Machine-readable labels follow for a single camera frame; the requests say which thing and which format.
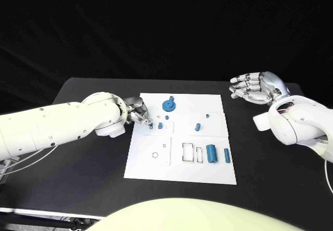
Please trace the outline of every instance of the metal stand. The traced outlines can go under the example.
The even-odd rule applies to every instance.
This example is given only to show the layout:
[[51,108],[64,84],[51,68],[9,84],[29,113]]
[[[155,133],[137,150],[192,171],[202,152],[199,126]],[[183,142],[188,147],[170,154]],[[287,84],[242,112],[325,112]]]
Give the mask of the metal stand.
[[91,225],[81,224],[77,221],[54,220],[3,212],[0,212],[0,223],[65,228],[71,230],[87,230],[91,227]]

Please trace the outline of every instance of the white paper sheet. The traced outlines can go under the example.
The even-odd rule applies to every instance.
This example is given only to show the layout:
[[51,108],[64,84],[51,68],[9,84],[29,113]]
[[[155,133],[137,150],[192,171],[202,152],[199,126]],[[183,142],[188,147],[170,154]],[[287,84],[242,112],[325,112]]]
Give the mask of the white paper sheet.
[[[162,104],[169,100],[170,95],[175,97],[176,109],[173,112],[166,112]],[[221,96],[156,93],[142,93],[140,96],[155,122],[153,129],[149,129],[149,126],[134,125],[124,178],[237,184]],[[157,128],[160,122],[165,125],[163,129]],[[168,152],[165,153],[159,142],[147,147],[147,138],[152,140],[153,137],[157,137],[159,142],[170,139],[170,156],[166,155]],[[193,162],[183,161],[183,143],[193,144]],[[206,145],[209,144],[217,147],[217,163],[208,162]],[[198,147],[202,148],[202,163],[198,162]],[[230,149],[231,163],[225,162],[225,148]],[[163,152],[162,161],[150,157],[150,155],[156,156],[153,152],[157,149]]]

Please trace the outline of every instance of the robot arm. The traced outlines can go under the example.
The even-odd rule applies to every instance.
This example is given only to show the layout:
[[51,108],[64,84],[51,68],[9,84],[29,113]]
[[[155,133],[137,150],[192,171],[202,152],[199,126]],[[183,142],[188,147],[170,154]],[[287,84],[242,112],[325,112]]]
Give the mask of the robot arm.
[[271,72],[231,79],[232,83],[237,81],[242,82],[230,88],[232,98],[242,97],[270,106],[268,112],[254,117],[258,130],[271,129],[286,145],[297,143],[310,147],[323,159],[333,162],[333,110],[309,98],[291,95]]
[[98,136],[117,137],[124,123],[152,124],[140,97],[121,99],[100,92],[82,103],[51,105],[0,116],[0,160],[84,138],[94,130]]

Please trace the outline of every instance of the blue object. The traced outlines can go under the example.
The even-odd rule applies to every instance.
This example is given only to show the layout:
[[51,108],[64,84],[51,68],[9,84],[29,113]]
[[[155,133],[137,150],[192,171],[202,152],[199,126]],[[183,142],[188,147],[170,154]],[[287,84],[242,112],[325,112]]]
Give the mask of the blue object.
[[217,163],[218,162],[217,149],[215,149],[214,144],[206,146],[206,157],[208,157],[208,162],[209,163]]
[[175,100],[173,96],[170,96],[170,99],[168,101],[165,101],[162,104],[162,108],[166,112],[172,112],[176,108],[176,103],[173,100]]
[[231,157],[230,157],[230,150],[228,150],[228,148],[224,149],[224,156],[225,156],[225,162],[231,163]]
[[199,131],[201,130],[201,124],[198,123],[196,124],[196,131]]

